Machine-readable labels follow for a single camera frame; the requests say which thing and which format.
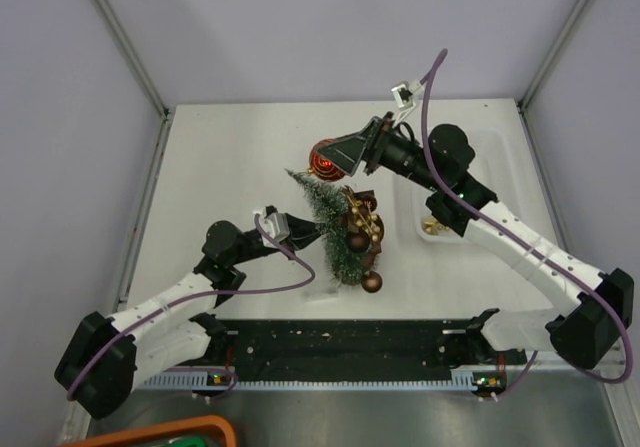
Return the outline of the small green christmas tree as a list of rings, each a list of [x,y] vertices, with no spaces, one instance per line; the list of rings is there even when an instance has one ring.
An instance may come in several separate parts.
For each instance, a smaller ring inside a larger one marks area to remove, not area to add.
[[[313,221],[320,231],[325,263],[332,279],[340,286],[361,287],[362,276],[368,271],[362,268],[360,257],[347,249],[347,229],[339,223],[339,218],[347,211],[347,202],[341,191],[349,186],[323,182],[303,172],[289,170],[287,174],[303,190]],[[378,256],[369,271],[377,272]]]

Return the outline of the red glitter bauble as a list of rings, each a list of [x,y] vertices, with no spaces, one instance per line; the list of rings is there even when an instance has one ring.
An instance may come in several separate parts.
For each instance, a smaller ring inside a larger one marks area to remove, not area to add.
[[[317,142],[309,152],[307,173],[315,176],[323,182],[337,182],[342,180],[346,174],[336,167],[330,160],[326,159],[318,153],[318,149],[325,145],[331,144],[334,139],[328,138]]]

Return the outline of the brown bauble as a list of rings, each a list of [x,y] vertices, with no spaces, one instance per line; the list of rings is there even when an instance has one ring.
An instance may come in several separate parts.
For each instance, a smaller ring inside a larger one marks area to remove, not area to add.
[[[361,279],[361,287],[367,293],[377,293],[383,286],[382,276],[375,271],[366,272]]]
[[[347,248],[356,254],[364,253],[370,245],[370,237],[364,232],[348,232],[345,237]]]

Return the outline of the brown ribbon bow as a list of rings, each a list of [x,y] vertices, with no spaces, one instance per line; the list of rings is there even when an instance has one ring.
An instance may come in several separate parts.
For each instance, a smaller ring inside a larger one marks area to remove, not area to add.
[[[340,225],[347,229],[347,233],[364,232],[370,237],[368,250],[357,254],[362,268],[369,271],[382,252],[385,234],[384,223],[377,213],[378,201],[373,190],[356,192],[351,187],[343,187],[341,193],[347,202],[347,211],[339,218]]]

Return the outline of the white plastic basket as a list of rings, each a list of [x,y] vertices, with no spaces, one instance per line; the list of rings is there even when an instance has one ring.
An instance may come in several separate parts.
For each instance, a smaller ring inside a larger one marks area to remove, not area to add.
[[[475,179],[469,169],[467,175],[455,187],[448,187],[437,174],[427,145],[423,147],[428,165],[439,184],[438,190],[429,190],[421,186],[430,192],[424,204],[437,221],[462,237],[468,224],[479,218],[478,212],[487,204],[496,202],[498,197],[495,192]]]

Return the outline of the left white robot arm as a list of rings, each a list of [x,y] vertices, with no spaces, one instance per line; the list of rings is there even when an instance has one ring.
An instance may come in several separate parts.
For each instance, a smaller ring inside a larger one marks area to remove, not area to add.
[[[249,231],[226,220],[213,223],[201,260],[173,286],[123,311],[86,315],[54,372],[68,401],[101,420],[164,371],[199,358],[220,361],[227,341],[210,312],[240,294],[246,279],[240,264],[281,253],[303,267],[310,280],[315,278],[297,253],[319,238],[316,223],[272,206],[255,212],[253,221]]]

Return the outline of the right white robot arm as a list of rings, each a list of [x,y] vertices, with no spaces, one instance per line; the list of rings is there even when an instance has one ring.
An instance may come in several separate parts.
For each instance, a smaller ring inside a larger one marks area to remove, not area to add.
[[[550,302],[546,310],[485,312],[479,330],[466,339],[474,360],[487,363],[510,349],[553,351],[591,374],[621,343],[626,365],[616,380],[630,377],[631,276],[621,269],[604,273],[528,227],[469,173],[475,152],[459,127],[440,124],[414,140],[403,136],[387,113],[314,151],[346,175],[359,169],[372,174],[384,167],[429,190],[425,205],[440,224],[501,259]]]

